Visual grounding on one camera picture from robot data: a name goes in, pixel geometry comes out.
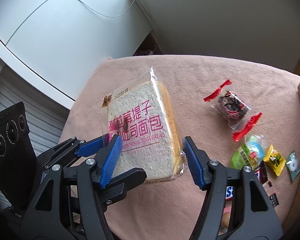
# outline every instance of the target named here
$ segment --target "silver bolt head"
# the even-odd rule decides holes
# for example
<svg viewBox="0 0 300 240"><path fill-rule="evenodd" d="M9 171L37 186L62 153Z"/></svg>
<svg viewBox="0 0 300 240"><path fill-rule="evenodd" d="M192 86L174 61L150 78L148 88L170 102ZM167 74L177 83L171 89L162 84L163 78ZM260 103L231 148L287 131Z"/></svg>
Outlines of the silver bolt head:
<svg viewBox="0 0 300 240"><path fill-rule="evenodd" d="M217 160L210 160L209 163L212 165L212 166L217 166L219 164L219 162Z"/></svg>
<svg viewBox="0 0 300 240"><path fill-rule="evenodd" d="M60 169L60 167L61 166L59 164L55 164L55 165L52 166L52 170L53 171L58 171Z"/></svg>
<svg viewBox="0 0 300 240"><path fill-rule="evenodd" d="M90 159L86 160L86 163L87 163L88 165L92 165L92 164L95 163L95 162L96 162L96 160L93 159L93 158L90 158Z"/></svg>
<svg viewBox="0 0 300 240"><path fill-rule="evenodd" d="M251 172L251 168L250 168L249 166L244 166L244 167L243 167L243 170L244 170L245 172Z"/></svg>
<svg viewBox="0 0 300 240"><path fill-rule="evenodd" d="M84 229L83 229L83 226L77 226L76 228L75 228L75 231L77 232L77 233L79 233L80 235L83 235L84 234Z"/></svg>

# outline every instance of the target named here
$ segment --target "camera lens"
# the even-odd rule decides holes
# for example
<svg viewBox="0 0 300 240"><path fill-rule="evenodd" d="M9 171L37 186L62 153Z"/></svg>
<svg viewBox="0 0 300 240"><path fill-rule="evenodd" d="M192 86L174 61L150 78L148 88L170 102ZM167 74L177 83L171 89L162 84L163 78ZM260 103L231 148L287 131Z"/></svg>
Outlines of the camera lens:
<svg viewBox="0 0 300 240"><path fill-rule="evenodd" d="M4 137L0 134L0 156L4 156L6 153L6 142Z"/></svg>
<svg viewBox="0 0 300 240"><path fill-rule="evenodd" d="M15 143L18 140L18 129L14 121L8 121L7 124L7 135L11 143Z"/></svg>
<svg viewBox="0 0 300 240"><path fill-rule="evenodd" d="M26 128L26 119L23 117L23 115L19 116L19 126L21 131L24 131Z"/></svg>

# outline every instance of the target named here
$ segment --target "wire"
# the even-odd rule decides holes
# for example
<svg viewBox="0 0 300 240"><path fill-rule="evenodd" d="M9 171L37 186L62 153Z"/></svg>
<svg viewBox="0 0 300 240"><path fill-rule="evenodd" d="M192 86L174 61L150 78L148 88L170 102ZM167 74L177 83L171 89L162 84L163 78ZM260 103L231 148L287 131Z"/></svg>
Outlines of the wire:
<svg viewBox="0 0 300 240"><path fill-rule="evenodd" d="M85 6L87 6L89 9L91 9L91 10L94 11L95 13L100 14L100 15L102 15L102 16L104 16L104 17L108 17L108 18L117 18L117 17L120 17L120 16L124 15L124 14L130 9L130 7L132 6L132 4L135 2L135 0L133 0L132 4L130 4L129 8L128 8L124 13L122 13L122 14L120 14L120 15L117 15L117 16L108 16L108 15L104 15L104 14L102 14L102 13L100 13L100 12L97 12L96 10L92 9L92 8L91 8L88 4L86 4L85 2L83 2L83 1L81 1L81 0L78 0L78 1L81 2L81 3L83 3Z"/></svg>

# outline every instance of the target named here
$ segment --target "black camera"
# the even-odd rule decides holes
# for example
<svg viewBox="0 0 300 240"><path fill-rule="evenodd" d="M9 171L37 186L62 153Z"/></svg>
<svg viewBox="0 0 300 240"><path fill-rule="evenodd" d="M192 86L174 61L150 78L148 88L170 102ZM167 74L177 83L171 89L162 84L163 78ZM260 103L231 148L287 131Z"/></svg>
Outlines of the black camera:
<svg viewBox="0 0 300 240"><path fill-rule="evenodd" d="M15 208L27 207L35 168L25 106L19 102L0 112L0 190Z"/></svg>

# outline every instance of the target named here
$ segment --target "pink fabric surface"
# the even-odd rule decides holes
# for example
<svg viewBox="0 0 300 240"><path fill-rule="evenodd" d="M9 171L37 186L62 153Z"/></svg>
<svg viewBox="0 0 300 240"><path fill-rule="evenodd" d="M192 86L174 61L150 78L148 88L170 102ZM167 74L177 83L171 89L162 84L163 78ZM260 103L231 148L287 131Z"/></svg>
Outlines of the pink fabric surface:
<svg viewBox="0 0 300 240"><path fill-rule="evenodd" d="M101 135L101 105L105 95L154 67L168 89L184 136L199 149L228 166L240 142L232 141L226 120L204 103L226 79L248 105L263 112L252 132L268 135L271 144L287 157L295 150L300 161L300 77L267 65L205 56L144 56L106 60L89 79L74 103L60 141L72 136L90 140ZM285 167L280 177L268 169L280 205L283 223L294 199L299 177L291 182ZM205 193L191 174L171 182L142 185L108 207L111 230L122 240L188 239L198 218Z"/></svg>

